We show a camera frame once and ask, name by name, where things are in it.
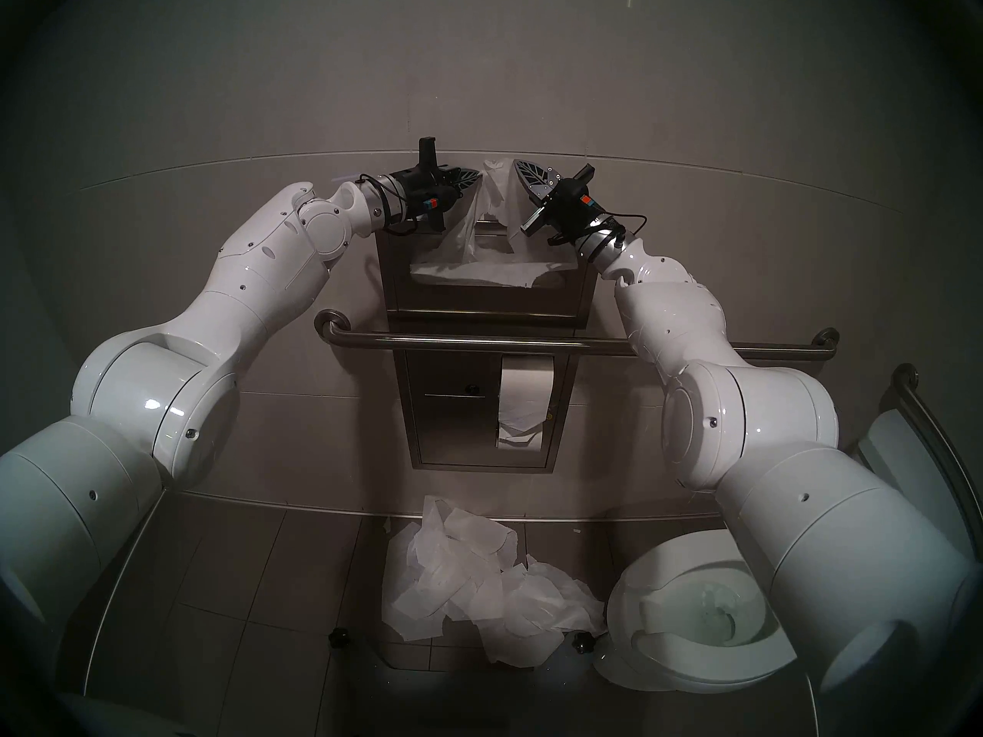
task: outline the paper towel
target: paper towel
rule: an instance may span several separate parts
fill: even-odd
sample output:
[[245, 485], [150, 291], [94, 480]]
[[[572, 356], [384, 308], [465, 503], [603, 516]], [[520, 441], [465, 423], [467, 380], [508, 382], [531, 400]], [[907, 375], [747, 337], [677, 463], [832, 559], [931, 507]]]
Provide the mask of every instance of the paper towel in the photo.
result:
[[539, 451], [551, 395], [553, 357], [502, 356], [498, 448]]
[[439, 637], [445, 616], [470, 620], [489, 661], [518, 667], [545, 662], [564, 632], [603, 634], [604, 603], [532, 555], [528, 568], [516, 564], [517, 541], [508, 526], [426, 497], [423, 523], [389, 542], [382, 620], [407, 641]]
[[[535, 210], [512, 159], [487, 160], [479, 181], [464, 193], [468, 210], [454, 223], [433, 251], [410, 263], [410, 276], [423, 284], [497, 285], [532, 287], [551, 271], [577, 268], [572, 246], [551, 246], [546, 232], [532, 238], [522, 234], [522, 223]], [[475, 222], [495, 218], [507, 229], [512, 253], [478, 245]]]

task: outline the stainless steel grab bar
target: stainless steel grab bar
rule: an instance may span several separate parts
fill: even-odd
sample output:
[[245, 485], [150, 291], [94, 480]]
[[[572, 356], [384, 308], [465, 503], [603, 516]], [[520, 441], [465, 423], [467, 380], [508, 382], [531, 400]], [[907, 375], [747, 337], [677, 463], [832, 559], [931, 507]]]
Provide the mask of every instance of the stainless steel grab bar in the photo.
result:
[[[324, 309], [314, 318], [314, 329], [325, 343], [342, 348], [395, 351], [485, 351], [503, 354], [576, 354], [633, 357], [622, 338], [546, 338], [513, 335], [430, 335], [405, 332], [352, 331], [342, 312]], [[772, 343], [731, 343], [743, 359], [770, 362], [826, 362], [837, 354], [839, 332], [820, 331], [808, 346]]]
[[980, 505], [976, 486], [970, 477], [953, 442], [942, 429], [921, 396], [918, 395], [918, 370], [915, 365], [898, 365], [890, 376], [890, 386], [899, 397], [899, 407], [908, 423], [921, 436], [929, 454], [935, 458], [943, 477], [950, 488], [955, 503], [960, 509], [962, 520], [966, 523], [973, 553], [977, 560], [983, 561], [983, 507]]

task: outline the black cable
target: black cable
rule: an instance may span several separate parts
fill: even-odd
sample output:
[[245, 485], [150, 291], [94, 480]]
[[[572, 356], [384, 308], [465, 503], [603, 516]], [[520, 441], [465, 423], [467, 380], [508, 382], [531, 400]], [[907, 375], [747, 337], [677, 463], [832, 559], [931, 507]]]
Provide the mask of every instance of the black cable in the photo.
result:
[[641, 213], [611, 213], [610, 211], [604, 211], [604, 213], [606, 213], [608, 216], [619, 216], [620, 218], [641, 219], [642, 223], [638, 226], [638, 229], [632, 231], [632, 234], [634, 235], [641, 232], [642, 227], [644, 227], [646, 222], [649, 220], [648, 216], [643, 216]]
[[[383, 191], [388, 192], [390, 195], [393, 195], [404, 206], [403, 207], [403, 221], [407, 221], [408, 219], [411, 218], [410, 215], [409, 215], [409, 213], [410, 213], [410, 204], [408, 202], [406, 202], [406, 198], [403, 198], [403, 195], [400, 195], [400, 193], [397, 193], [396, 191], [390, 190], [386, 185], [384, 185], [383, 183], [379, 182], [379, 180], [376, 179], [376, 177], [374, 177], [374, 176], [372, 176], [370, 174], [359, 174], [359, 179], [360, 180], [365, 180], [366, 182], [368, 182], [369, 184], [371, 184], [377, 190], [383, 190]], [[388, 226], [388, 224], [389, 224], [389, 219], [391, 218], [391, 216], [389, 214], [389, 203], [388, 203], [388, 200], [386, 200], [386, 196], [385, 195], [380, 195], [379, 197], [382, 198], [382, 207], [386, 210], [386, 222], [382, 226], [382, 231], [383, 232], [386, 232], [389, 235], [392, 235], [393, 237], [407, 237], [409, 235], [412, 235], [414, 232], [416, 232], [420, 228], [420, 222], [417, 221], [416, 216], [413, 216], [412, 217], [412, 219], [413, 219], [413, 227], [411, 229], [407, 230], [406, 232], [396, 232], [396, 231], [390, 229], [389, 226]]]

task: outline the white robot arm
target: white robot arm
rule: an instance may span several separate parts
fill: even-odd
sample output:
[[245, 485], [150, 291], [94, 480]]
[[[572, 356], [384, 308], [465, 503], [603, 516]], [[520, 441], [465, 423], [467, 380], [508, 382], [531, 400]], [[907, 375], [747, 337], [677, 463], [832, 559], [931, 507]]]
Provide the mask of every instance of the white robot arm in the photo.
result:
[[[628, 339], [665, 386], [665, 464], [683, 486], [716, 497], [809, 674], [824, 731], [864, 733], [924, 676], [977, 591], [980, 566], [837, 450], [836, 411], [818, 381], [737, 356], [710, 291], [678, 261], [646, 254], [590, 197], [590, 166], [572, 179], [532, 163], [516, 169], [538, 206], [523, 230], [551, 224], [552, 242], [571, 242], [617, 281]], [[637, 618], [640, 608], [625, 612]], [[661, 637], [640, 629], [624, 642], [644, 656]]]
[[49, 670], [72, 611], [160, 497], [209, 471], [265, 342], [305, 312], [355, 235], [444, 211], [477, 179], [437, 165], [432, 137], [404, 171], [318, 198], [281, 190], [218, 251], [202, 293], [166, 323], [110, 338], [72, 390], [71, 415], [0, 457], [0, 587]]

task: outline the toilet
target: toilet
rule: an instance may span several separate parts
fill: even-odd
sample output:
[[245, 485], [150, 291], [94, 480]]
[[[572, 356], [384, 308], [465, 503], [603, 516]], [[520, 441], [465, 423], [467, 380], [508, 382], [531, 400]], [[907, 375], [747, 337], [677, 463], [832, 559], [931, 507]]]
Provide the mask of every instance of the toilet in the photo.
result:
[[594, 667], [621, 687], [713, 693], [747, 687], [795, 660], [727, 530], [664, 542], [621, 575]]

